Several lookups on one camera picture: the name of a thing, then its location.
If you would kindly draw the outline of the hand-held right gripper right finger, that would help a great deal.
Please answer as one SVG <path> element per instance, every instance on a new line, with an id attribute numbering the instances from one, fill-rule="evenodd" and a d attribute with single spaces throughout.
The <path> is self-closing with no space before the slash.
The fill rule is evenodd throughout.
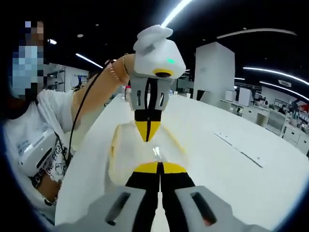
<path id="1" fill-rule="evenodd" d="M 162 204 L 172 232 L 265 232 L 233 215 L 232 207 L 205 186 L 197 186 L 176 163 L 158 163 Z"/>

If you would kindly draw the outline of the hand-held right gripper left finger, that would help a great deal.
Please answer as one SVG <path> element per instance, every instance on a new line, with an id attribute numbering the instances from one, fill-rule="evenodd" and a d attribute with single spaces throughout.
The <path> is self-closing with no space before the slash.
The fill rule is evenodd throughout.
<path id="1" fill-rule="evenodd" d="M 158 206 L 159 162 L 138 166 L 125 186 L 95 200 L 85 216 L 56 232 L 149 232 Z"/>

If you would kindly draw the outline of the person's left hand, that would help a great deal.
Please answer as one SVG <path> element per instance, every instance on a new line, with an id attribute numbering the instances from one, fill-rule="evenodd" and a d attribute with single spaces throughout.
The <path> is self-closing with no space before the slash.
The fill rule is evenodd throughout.
<path id="1" fill-rule="evenodd" d="M 133 45 L 133 50 L 136 54 L 149 54 L 155 50 L 155 43 L 170 37 L 172 34 L 172 29 L 160 25 L 148 27 L 137 35 L 137 41 Z"/>

